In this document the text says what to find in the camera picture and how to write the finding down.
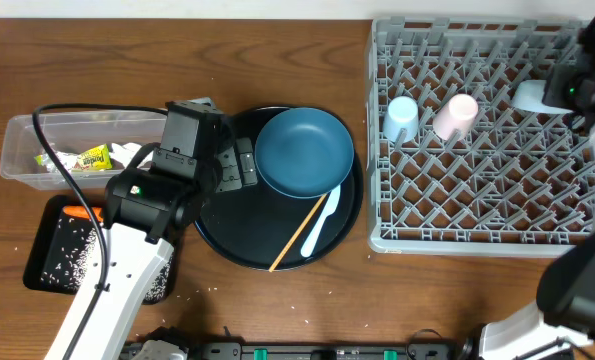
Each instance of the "pink cup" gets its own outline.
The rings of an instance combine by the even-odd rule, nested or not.
[[[479,105],[472,96],[457,94],[439,110],[433,121],[433,129],[444,140],[450,139],[453,132],[459,130],[459,140],[463,140],[473,126],[478,111]]]

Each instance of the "black tray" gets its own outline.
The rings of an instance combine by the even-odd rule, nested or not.
[[[238,138],[250,138],[253,148],[257,135],[275,115],[290,107],[252,109],[233,117]],[[206,242],[228,260],[250,268],[267,270],[317,202],[294,199],[273,190],[257,174],[256,185],[215,194],[201,212],[195,226]],[[353,227],[363,198],[363,171],[355,154],[353,168],[341,185],[335,213],[322,228],[313,254],[303,258],[300,249],[324,206],[321,206],[277,270],[294,269],[317,261],[331,252]]]
[[[92,201],[92,204],[102,205],[99,201]],[[24,271],[23,282],[28,289],[68,295],[76,294],[79,289],[79,282],[83,280],[86,243],[91,231],[95,232],[90,220],[71,219],[64,214],[62,209],[67,205],[80,204],[75,198],[65,195],[54,196],[46,203]],[[156,304],[172,292],[180,252],[179,246],[175,246],[169,264],[155,279],[143,304]]]

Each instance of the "clear plastic bin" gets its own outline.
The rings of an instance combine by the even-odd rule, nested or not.
[[[86,111],[41,115],[46,139],[55,151],[80,154],[95,146],[161,141],[166,117],[141,111]],[[19,180],[39,190],[68,189],[59,173],[48,173],[34,157],[43,149],[30,115],[15,116],[8,122],[1,152],[0,175]],[[74,172],[81,188],[104,188],[118,170]]]

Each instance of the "white wall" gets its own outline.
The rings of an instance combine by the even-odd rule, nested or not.
[[[0,0],[0,17],[371,19],[395,14],[590,19],[595,0]]]

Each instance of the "blue bowl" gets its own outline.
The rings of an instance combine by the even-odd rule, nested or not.
[[[335,116],[312,108],[278,114],[255,144],[255,162],[264,181],[299,199],[321,196],[341,184],[354,154],[346,127]]]

